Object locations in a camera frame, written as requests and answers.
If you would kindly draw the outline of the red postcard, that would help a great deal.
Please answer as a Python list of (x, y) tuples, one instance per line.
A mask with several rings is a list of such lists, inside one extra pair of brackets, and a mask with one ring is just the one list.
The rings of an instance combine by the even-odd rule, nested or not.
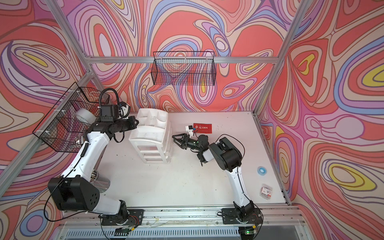
[(194, 123), (193, 130), (198, 134), (211, 134), (213, 132), (212, 124)]

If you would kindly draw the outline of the white plastic drawer organizer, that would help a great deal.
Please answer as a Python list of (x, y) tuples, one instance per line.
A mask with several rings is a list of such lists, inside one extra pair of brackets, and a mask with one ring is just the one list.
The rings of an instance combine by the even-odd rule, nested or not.
[(145, 164), (171, 162), (173, 154), (172, 127), (169, 113), (158, 109), (140, 109), (137, 128), (129, 141)]

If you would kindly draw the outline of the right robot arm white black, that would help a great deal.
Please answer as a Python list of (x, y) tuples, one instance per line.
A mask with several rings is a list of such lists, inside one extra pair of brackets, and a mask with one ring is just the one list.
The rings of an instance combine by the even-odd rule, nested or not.
[(252, 214), (254, 214), (256, 205), (249, 198), (242, 177), (242, 160), (245, 156), (246, 149), (243, 144), (243, 152), (241, 152), (230, 139), (236, 138), (222, 134), (214, 143), (209, 143), (207, 135), (200, 135), (198, 138), (192, 139), (188, 134), (178, 134), (172, 136), (173, 142), (183, 150), (190, 149), (191, 152), (197, 154), (201, 165), (211, 161), (216, 161), (218, 166), (227, 174), (232, 191), (234, 193), (234, 209), (235, 218), (244, 222)]

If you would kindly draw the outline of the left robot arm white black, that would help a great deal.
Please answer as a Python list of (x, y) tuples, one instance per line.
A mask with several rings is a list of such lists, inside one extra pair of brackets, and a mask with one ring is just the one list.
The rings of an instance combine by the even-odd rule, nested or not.
[(94, 122), (84, 132), (84, 143), (72, 163), (48, 183), (50, 198), (60, 211), (86, 211), (103, 215), (125, 215), (124, 201), (103, 196), (91, 183), (92, 173), (116, 133), (137, 128), (134, 116), (112, 122)]

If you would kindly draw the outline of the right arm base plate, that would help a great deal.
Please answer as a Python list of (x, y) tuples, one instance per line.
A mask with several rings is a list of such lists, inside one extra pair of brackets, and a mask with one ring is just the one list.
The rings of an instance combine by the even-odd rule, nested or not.
[(223, 208), (218, 212), (218, 216), (222, 218), (225, 225), (253, 224), (258, 226), (264, 222), (262, 213), (257, 208), (246, 214), (240, 213), (235, 208)]

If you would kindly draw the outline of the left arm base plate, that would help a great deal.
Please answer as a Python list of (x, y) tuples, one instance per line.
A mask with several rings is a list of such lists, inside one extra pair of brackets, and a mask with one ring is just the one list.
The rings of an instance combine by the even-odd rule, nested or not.
[(101, 215), (102, 226), (128, 226), (137, 227), (143, 222), (143, 209), (128, 209), (126, 214)]

